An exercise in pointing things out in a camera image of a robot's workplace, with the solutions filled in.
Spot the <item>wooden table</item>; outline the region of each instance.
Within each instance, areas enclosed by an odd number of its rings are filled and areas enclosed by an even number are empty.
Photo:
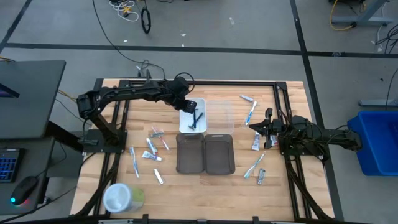
[[[118,84],[118,79],[105,79],[103,82],[103,86],[118,86]],[[310,119],[311,114],[303,82],[287,82],[287,86],[293,115],[298,114]],[[251,150],[254,131],[241,128],[245,116],[251,109],[251,104],[240,98],[239,94],[250,96],[258,101],[251,123],[262,121],[268,107],[276,111],[272,88],[267,86],[197,85],[189,94],[190,98],[229,100],[232,104],[234,116],[232,136],[236,171],[232,175],[221,176],[208,175],[205,172],[200,175],[177,173],[175,137],[179,133],[179,112],[161,101],[157,103],[144,100],[131,101],[126,126],[128,139],[125,153],[121,156],[117,182],[142,189],[145,193],[145,202],[144,206],[136,212],[112,214],[111,217],[142,218],[143,214],[149,214],[151,219],[252,220],[252,216],[258,216],[260,220],[293,220],[285,161],[277,146],[267,150],[265,158],[250,178],[247,180],[243,178],[244,173],[263,150]],[[123,113],[123,106],[122,104],[119,118]],[[114,103],[109,104],[102,113],[108,122],[111,120],[113,110]],[[154,139],[163,161],[157,162],[138,156],[137,165],[140,173],[138,179],[134,173],[128,148],[134,146],[137,155],[142,155],[145,150],[148,150],[145,139],[152,132],[153,125],[165,131],[165,141],[171,148],[171,153],[167,153],[161,142]],[[260,147],[263,144],[264,138],[261,138]],[[103,154],[97,154],[83,166],[71,214],[79,211],[97,188],[103,157]],[[334,217],[321,162],[313,156],[302,156],[302,164],[308,191],[325,213]],[[267,174],[263,184],[258,186],[257,176],[260,167],[264,168]],[[165,180],[164,185],[158,183],[153,169],[159,170]],[[301,196],[298,190],[296,192],[298,192],[300,214],[304,217]]]

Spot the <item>keyboard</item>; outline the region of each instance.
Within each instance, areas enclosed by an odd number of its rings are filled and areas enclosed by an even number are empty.
[[[23,149],[0,149],[0,183],[15,180]]]

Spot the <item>white cup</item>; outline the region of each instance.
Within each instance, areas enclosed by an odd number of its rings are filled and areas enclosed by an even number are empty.
[[[143,206],[144,192],[126,184],[113,184],[106,189],[103,202],[111,213],[133,212]]]

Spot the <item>computer mouse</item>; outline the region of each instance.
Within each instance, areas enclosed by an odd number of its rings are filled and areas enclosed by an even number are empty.
[[[37,183],[37,177],[25,177],[25,179],[19,182],[17,187],[15,187],[11,195],[11,203],[14,205],[20,205],[24,203],[25,200],[32,193],[32,191],[35,189]]]

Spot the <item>blue plastic crate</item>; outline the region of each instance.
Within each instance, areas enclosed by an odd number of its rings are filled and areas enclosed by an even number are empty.
[[[398,111],[360,111],[348,126],[361,136],[356,154],[362,172],[398,176]]]

